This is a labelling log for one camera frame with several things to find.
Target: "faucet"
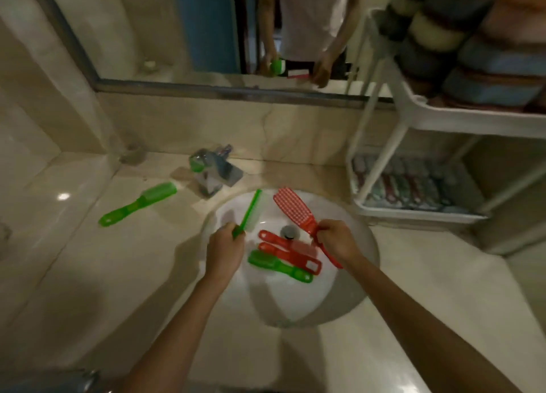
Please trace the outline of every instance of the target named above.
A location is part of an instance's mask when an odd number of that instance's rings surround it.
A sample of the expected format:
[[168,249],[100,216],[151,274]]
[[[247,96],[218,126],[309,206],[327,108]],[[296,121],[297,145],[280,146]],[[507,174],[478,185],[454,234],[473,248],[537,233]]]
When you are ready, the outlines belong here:
[[189,157],[189,167],[203,196],[212,197],[223,185],[231,187],[241,179],[242,170],[226,161],[232,150],[232,146],[228,144],[214,152],[199,149]]

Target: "white sink basin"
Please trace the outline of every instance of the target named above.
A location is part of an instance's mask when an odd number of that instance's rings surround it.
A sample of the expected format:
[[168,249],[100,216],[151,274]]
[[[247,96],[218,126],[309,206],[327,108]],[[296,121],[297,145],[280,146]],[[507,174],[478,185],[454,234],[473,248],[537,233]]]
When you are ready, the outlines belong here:
[[[292,224],[272,201],[275,192],[274,189],[264,190],[264,210],[255,229],[247,232],[245,257],[222,296],[222,304],[237,314],[282,328],[314,326],[347,314],[365,299],[366,294],[346,271],[334,267],[320,250],[318,259],[323,265],[322,272],[310,284],[248,263],[248,255],[261,242],[260,230],[280,235],[283,226]],[[317,220],[343,220],[351,228],[361,252],[374,264],[379,264],[377,244],[367,225],[324,197],[302,191],[297,194]],[[226,222],[240,223],[253,195],[254,192],[250,192],[231,199],[208,218],[201,237],[201,260],[206,258],[210,234]],[[300,240],[311,241],[304,231],[301,231]],[[201,262],[201,268],[204,269],[204,262]]]

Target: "hand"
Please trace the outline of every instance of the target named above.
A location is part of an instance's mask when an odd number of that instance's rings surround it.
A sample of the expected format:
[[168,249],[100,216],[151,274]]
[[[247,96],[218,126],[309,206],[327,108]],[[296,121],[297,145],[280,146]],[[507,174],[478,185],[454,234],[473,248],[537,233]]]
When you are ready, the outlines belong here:
[[349,227],[342,220],[323,219],[318,224],[318,242],[347,268],[362,257]]
[[317,84],[318,88],[324,88],[328,85],[334,61],[334,56],[330,53],[330,51],[326,50],[322,53],[319,60],[315,62],[313,74],[311,75],[311,82],[313,84]]
[[241,265],[245,252],[245,233],[233,239],[236,224],[227,223],[214,232],[206,248],[206,269],[204,279],[226,289],[233,275]]
[[264,77],[274,77],[273,73],[271,72],[271,62],[277,58],[278,54],[276,51],[266,52],[260,61],[260,74]]

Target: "comb teeth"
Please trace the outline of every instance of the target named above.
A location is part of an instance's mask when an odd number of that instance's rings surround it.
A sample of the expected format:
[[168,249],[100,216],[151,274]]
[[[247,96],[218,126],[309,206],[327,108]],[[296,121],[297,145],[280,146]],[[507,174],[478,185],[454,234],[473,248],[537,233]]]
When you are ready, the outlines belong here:
[[273,200],[284,214],[297,225],[303,224],[309,217],[313,216],[303,200],[292,189],[279,189],[273,196]]

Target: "right arm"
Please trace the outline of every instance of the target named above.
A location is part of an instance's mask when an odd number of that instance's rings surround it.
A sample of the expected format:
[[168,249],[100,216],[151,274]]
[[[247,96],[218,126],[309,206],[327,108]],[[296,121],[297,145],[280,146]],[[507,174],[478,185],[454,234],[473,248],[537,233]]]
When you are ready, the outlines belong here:
[[273,39],[275,30],[275,0],[258,0],[258,21],[260,37],[264,43],[265,55],[260,62],[260,73],[271,76],[269,65],[277,58],[277,49]]
[[360,283],[433,393],[522,393],[453,330],[360,254],[351,231],[323,220],[318,239]]

